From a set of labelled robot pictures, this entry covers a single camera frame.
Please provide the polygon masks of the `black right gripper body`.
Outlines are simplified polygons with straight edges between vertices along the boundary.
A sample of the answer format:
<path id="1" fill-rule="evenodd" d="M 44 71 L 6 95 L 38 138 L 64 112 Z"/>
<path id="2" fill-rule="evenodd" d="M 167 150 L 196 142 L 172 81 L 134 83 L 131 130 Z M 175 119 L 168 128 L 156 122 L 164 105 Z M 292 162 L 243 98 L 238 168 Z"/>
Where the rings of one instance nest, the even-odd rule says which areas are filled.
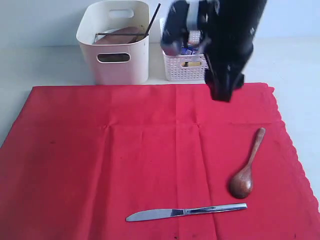
<path id="1" fill-rule="evenodd" d="M 244 85 L 243 69 L 254 50 L 253 43 L 237 47 L 215 47 L 209 44 L 204 50 L 208 68 L 204 81 L 214 101 L 229 102 L 233 92 Z"/>

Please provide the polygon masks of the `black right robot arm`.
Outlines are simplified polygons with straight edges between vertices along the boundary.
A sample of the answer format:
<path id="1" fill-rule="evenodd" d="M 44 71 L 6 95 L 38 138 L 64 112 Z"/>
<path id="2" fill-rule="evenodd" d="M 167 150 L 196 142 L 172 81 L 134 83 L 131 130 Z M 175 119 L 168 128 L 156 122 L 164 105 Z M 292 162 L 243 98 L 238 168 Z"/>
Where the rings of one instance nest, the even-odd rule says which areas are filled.
<path id="1" fill-rule="evenodd" d="M 267 1 L 216 0 L 208 10 L 204 81 L 211 98 L 229 102 L 245 81 L 242 73 L 254 51 L 253 40 Z"/>

